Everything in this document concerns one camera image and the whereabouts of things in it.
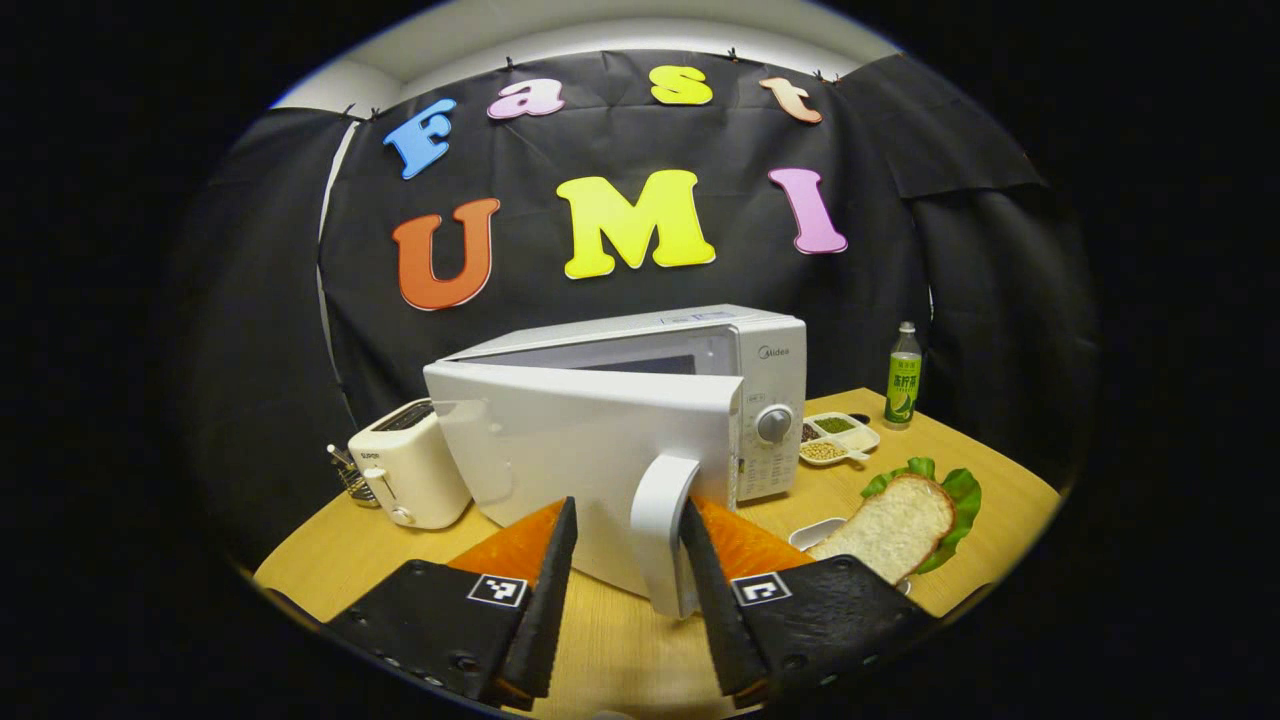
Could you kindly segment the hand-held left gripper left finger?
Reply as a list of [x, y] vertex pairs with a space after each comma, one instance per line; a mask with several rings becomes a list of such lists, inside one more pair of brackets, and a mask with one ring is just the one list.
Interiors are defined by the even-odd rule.
[[575, 500], [557, 500], [448, 562], [401, 564], [325, 625], [417, 680], [530, 710], [549, 694], [577, 538]]

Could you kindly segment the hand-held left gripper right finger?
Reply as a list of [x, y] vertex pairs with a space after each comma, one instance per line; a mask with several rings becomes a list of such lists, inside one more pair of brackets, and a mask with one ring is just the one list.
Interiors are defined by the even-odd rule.
[[708, 518], [690, 498], [678, 537], [719, 688], [736, 708], [858, 682], [941, 625], [851, 555], [728, 578]]

